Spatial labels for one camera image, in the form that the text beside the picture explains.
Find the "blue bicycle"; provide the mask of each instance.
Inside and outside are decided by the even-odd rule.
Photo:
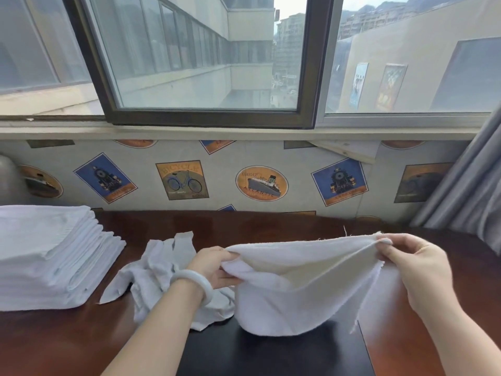
[[[167,180],[167,184],[174,191],[178,191],[179,189],[184,189],[186,186],[188,186],[191,191],[196,193],[202,191],[202,184],[198,182],[196,179],[190,177],[189,170],[188,170],[188,175],[184,179],[184,182],[181,182],[179,180],[179,178],[177,177],[177,173],[172,173],[172,176],[170,176],[169,179]]]

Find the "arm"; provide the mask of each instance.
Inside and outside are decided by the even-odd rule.
[[[452,287],[447,254],[405,233],[385,234],[395,246],[378,245],[400,271],[411,307],[423,320],[448,376],[499,376],[501,351],[463,311]]]
[[[236,254],[214,246],[202,249],[188,265],[207,278],[214,289],[236,285],[239,279],[220,268]],[[195,312],[204,291],[190,280],[175,281],[151,310],[102,376],[174,376]]]

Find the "folded cloth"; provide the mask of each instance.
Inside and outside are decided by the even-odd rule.
[[[175,272],[185,269],[196,251],[192,232],[177,233],[174,239],[150,240],[140,260],[124,266],[106,287],[100,303],[114,301],[132,283],[134,321],[141,323],[167,291]],[[233,316],[235,293],[231,288],[214,291],[210,303],[197,310],[191,328],[202,331],[211,323]]]
[[[2,206],[0,242],[0,311],[82,305],[125,247],[87,206]]]
[[[222,267],[246,281],[235,290],[235,318],[255,335],[298,335],[347,304],[355,323],[384,264],[376,258],[377,242],[373,234],[229,246],[241,256]]]

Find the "person's left hand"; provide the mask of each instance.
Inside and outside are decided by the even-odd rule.
[[[204,248],[196,254],[186,269],[195,271],[208,279],[213,289],[235,286],[241,279],[228,274],[221,269],[221,262],[237,259],[239,254],[228,252],[220,246]]]

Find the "gray curtain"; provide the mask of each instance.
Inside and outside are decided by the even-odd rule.
[[[501,105],[411,221],[411,226],[473,233],[501,254]]]

